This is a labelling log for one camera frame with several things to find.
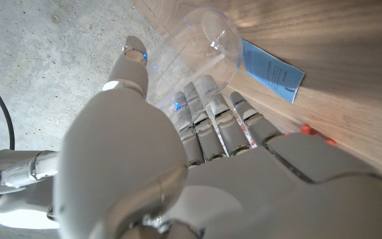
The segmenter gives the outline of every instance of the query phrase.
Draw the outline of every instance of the transparent cup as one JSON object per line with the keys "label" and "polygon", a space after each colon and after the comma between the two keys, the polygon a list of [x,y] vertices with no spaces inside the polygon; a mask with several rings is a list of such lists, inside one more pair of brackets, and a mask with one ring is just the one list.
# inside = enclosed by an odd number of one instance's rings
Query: transparent cup
{"label": "transparent cup", "polygon": [[[179,22],[163,42],[149,52],[147,101],[160,108],[178,129],[175,94],[193,83],[203,109],[225,88],[241,64],[243,45],[235,25],[215,8],[196,9]],[[204,83],[210,75],[216,84]]]}

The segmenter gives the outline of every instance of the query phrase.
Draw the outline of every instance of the robotic hand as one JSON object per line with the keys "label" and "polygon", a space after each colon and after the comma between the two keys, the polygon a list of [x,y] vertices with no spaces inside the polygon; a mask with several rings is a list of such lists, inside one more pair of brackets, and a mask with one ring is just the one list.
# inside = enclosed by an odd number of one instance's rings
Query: robotic hand
{"label": "robotic hand", "polygon": [[283,136],[237,92],[257,148],[218,95],[224,150],[192,84],[176,95],[178,134],[145,101],[146,61],[128,37],[59,153],[0,151],[1,224],[60,225],[62,238],[382,238],[381,173],[316,137]]}

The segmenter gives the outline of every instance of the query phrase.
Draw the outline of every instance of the red object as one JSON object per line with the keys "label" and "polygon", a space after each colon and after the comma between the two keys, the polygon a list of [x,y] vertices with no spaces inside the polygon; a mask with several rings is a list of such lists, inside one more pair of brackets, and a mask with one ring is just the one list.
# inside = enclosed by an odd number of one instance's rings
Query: red object
{"label": "red object", "polygon": [[335,145],[336,144],[336,142],[334,140],[332,140],[332,139],[327,139],[325,142],[329,143],[330,145]]}
{"label": "red object", "polygon": [[301,133],[304,134],[311,134],[310,133],[310,126],[309,125],[302,125],[302,128],[300,129]]}
{"label": "red object", "polygon": [[326,143],[329,143],[330,145],[335,145],[336,144],[336,142],[334,140],[321,135],[320,133],[318,133],[318,131],[316,131],[315,129],[311,128],[309,125],[302,125],[302,127],[300,129],[300,132],[304,133],[304,134],[307,134],[307,135],[318,135],[319,137],[324,138]]}

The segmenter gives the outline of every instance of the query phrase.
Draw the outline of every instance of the wire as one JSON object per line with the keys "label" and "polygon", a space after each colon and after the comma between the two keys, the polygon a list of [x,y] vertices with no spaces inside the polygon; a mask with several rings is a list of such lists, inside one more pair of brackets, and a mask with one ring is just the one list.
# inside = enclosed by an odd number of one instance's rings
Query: wire
{"label": "wire", "polygon": [[1,109],[3,110],[3,112],[4,112],[5,121],[7,121],[8,134],[9,134],[9,137],[10,137],[10,149],[14,150],[15,139],[14,139],[13,122],[11,121],[10,113],[8,112],[8,109],[5,106],[4,101],[1,98],[1,96],[0,96],[0,106],[1,106]]}

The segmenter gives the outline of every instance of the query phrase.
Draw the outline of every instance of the paper label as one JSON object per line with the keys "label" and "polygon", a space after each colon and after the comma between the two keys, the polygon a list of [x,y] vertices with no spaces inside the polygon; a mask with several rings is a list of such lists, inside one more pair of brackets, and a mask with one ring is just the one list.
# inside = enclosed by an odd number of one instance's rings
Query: paper label
{"label": "paper label", "polygon": [[246,40],[243,40],[243,49],[247,73],[286,101],[293,103],[304,72]]}

